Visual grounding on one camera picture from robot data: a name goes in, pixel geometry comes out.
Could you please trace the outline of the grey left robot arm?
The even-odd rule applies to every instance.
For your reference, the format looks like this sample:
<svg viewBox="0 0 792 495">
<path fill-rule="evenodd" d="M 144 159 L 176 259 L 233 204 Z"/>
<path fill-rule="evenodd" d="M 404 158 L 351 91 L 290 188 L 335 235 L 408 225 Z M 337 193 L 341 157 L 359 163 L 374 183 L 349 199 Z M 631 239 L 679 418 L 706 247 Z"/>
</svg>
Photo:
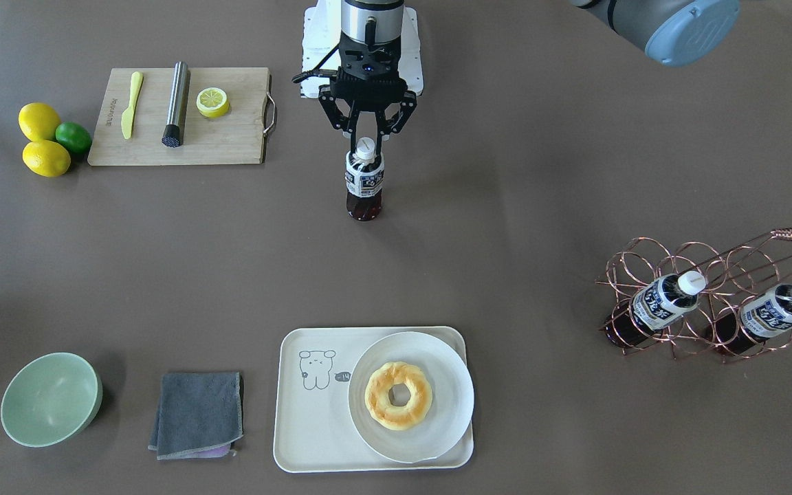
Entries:
<svg viewBox="0 0 792 495">
<path fill-rule="evenodd" d="M 570 1 L 667 67 L 707 56 L 738 20 L 738 1 Z"/>
</svg>

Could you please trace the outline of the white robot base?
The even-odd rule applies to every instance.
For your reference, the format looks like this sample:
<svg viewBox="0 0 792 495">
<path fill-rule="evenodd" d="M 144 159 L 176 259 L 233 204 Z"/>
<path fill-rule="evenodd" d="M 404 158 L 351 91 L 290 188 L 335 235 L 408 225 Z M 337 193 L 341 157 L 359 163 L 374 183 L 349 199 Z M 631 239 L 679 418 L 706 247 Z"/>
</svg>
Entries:
<svg viewBox="0 0 792 495">
<path fill-rule="evenodd" d="M 342 34 L 341 15 L 340 1 L 318 1 L 305 10 L 300 72 L 314 68 L 338 44 Z M 416 10 L 410 7 L 404 8 L 400 40 L 399 75 L 405 79 L 409 91 L 421 95 L 424 90 L 421 43 Z"/>
</svg>

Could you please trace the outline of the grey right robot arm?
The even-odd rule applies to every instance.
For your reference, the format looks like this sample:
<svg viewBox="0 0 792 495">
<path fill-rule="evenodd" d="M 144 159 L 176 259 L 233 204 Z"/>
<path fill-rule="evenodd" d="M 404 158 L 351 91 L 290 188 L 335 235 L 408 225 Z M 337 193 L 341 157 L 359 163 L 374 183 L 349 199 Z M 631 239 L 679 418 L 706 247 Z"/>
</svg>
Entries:
<svg viewBox="0 0 792 495">
<path fill-rule="evenodd" d="M 372 113 L 380 161 L 383 141 L 402 130 L 416 106 L 416 93 L 399 75 L 404 2 L 343 1 L 340 15 L 340 40 L 333 48 L 339 67 L 312 72 L 327 79 L 318 100 L 332 126 L 348 136 L 352 153 L 359 117 Z"/>
</svg>

